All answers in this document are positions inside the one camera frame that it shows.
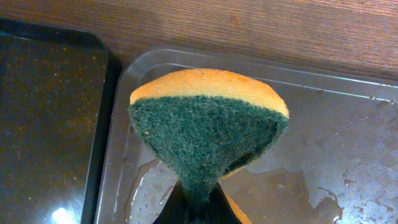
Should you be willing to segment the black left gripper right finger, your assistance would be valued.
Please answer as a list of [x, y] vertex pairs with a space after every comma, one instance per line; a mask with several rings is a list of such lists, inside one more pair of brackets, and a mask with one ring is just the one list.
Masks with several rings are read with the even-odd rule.
[[205, 205], [205, 224], [242, 224], [217, 182]]

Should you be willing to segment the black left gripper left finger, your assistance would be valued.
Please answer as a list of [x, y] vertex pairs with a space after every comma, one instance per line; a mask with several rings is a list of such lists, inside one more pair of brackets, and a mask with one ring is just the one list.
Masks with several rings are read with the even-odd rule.
[[153, 224], [189, 224], [190, 209], [180, 182], [177, 182]]

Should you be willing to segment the green and yellow sponge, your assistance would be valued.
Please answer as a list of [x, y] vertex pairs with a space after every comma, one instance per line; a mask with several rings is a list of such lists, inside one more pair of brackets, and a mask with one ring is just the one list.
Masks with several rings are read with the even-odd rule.
[[216, 183], [261, 157], [289, 121], [285, 101], [269, 85], [209, 68], [172, 72], [140, 86], [130, 95], [128, 112], [140, 140], [177, 176], [189, 223], [205, 223]]

